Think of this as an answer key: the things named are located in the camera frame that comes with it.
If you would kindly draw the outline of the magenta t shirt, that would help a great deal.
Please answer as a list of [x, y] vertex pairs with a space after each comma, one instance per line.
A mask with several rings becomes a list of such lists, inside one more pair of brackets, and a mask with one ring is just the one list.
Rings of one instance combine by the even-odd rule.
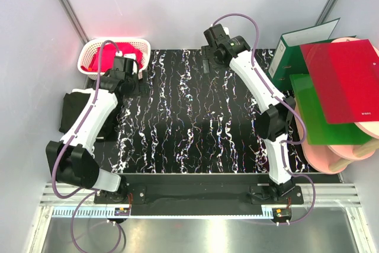
[[[117, 42], [116, 44], [120, 48], [120, 50], [123, 52], [124, 55], [134, 53], [136, 55], [137, 62], [139, 63], [139, 68], [143, 67], [143, 64], [142, 64], [143, 53], [139, 49], [133, 47], [130, 43]], [[85, 65], [84, 63], [79, 64], [79, 67], [82, 71], [95, 72], [95, 73], [98, 72], [99, 49], [100, 47], [97, 47], [95, 49], [95, 54], [89, 57], [88, 65]], [[101, 61], [101, 73], [104, 73], [107, 70], [112, 68], [115, 53], [116, 53], [116, 48], [114, 47], [114, 45], [107, 44], [104, 47], [103, 54], [102, 54], [102, 61]]]

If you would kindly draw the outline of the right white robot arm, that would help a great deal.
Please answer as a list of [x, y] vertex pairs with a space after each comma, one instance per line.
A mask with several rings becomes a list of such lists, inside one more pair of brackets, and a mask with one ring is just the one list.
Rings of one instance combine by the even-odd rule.
[[204, 32], [207, 45], [202, 47], [203, 62], [228, 67], [246, 85], [258, 104], [260, 113], [254, 121], [255, 133], [266, 146], [269, 162], [269, 186], [259, 197], [263, 201], [283, 203], [295, 187], [288, 165], [288, 129], [293, 119], [294, 98], [285, 96], [273, 86], [260, 66], [254, 63], [253, 51], [241, 36], [234, 38], [223, 31]]

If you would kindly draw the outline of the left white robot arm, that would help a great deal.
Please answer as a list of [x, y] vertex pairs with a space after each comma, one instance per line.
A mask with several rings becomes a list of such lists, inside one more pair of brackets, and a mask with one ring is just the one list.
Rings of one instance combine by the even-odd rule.
[[149, 95], [147, 71], [140, 75], [130, 71], [106, 71], [99, 75], [93, 87], [75, 89], [74, 95], [84, 95], [87, 102], [73, 126], [58, 141], [46, 146], [46, 156], [52, 174], [53, 192], [57, 182], [107, 193], [115, 203], [122, 203], [128, 195], [127, 181], [118, 174], [99, 167], [94, 158], [94, 143], [105, 125], [117, 115], [123, 99]]

